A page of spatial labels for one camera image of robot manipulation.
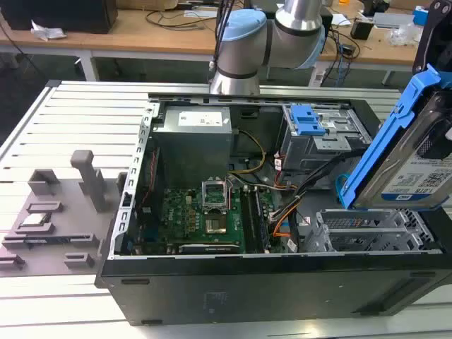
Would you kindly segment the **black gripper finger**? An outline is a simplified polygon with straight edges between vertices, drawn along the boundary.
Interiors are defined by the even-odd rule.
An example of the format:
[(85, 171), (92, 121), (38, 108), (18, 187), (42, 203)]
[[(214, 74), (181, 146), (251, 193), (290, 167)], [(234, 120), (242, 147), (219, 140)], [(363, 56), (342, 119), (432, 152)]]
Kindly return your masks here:
[(446, 159), (451, 154), (451, 139), (446, 136), (451, 130), (451, 92), (435, 92), (433, 99), (429, 114), (436, 117), (420, 139), (418, 155), (422, 159)]
[(443, 1), (433, 1), (429, 7), (427, 22), (424, 25), (416, 57), (412, 66), (412, 74), (415, 75), (427, 69), (427, 65), (434, 66), (438, 59), (436, 50), (436, 30), (440, 26), (444, 14), (442, 13)]

